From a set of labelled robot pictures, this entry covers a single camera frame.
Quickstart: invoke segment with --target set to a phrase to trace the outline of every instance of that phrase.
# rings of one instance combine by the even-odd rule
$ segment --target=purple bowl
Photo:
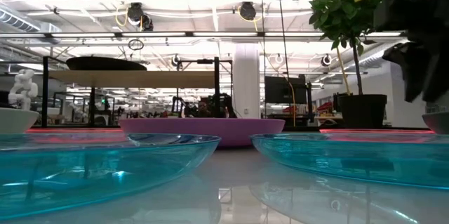
[[[282,119],[148,118],[122,119],[125,133],[188,133],[221,137],[220,147],[252,145],[249,136],[282,132]]]

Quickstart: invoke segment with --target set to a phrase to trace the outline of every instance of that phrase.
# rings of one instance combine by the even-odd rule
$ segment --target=ceiling
[[[243,20],[237,10],[243,1],[253,2],[257,11],[257,22]],[[156,32],[209,31],[209,32],[306,32],[315,31],[309,25],[310,0],[0,0],[6,6],[27,16],[31,20],[49,22],[61,29],[61,32],[136,32],[138,27],[125,22],[126,9],[130,3],[141,2]],[[6,32],[19,32],[16,29],[0,25]],[[235,44],[239,41],[226,39],[162,38],[144,39],[145,47],[132,55],[133,60],[146,62],[149,70],[174,70],[170,60],[174,55],[186,60],[199,58],[232,57]],[[112,42],[111,39],[63,39],[59,44],[45,44],[36,40],[8,40],[24,49],[42,55],[50,55],[66,60],[74,56],[98,55],[129,60],[132,51],[127,48],[127,40]],[[367,46],[365,57],[373,55],[382,44]],[[261,70],[263,56],[267,58],[269,71],[285,71],[284,60],[278,56],[288,56],[290,71],[331,71],[339,65],[335,60],[329,68],[320,64],[325,54],[335,58],[335,50],[330,49],[329,41],[288,41],[284,48],[282,40],[267,41],[265,50],[260,43]],[[351,52],[340,48],[342,60],[351,64]],[[213,70],[208,65],[190,65],[188,70]]]

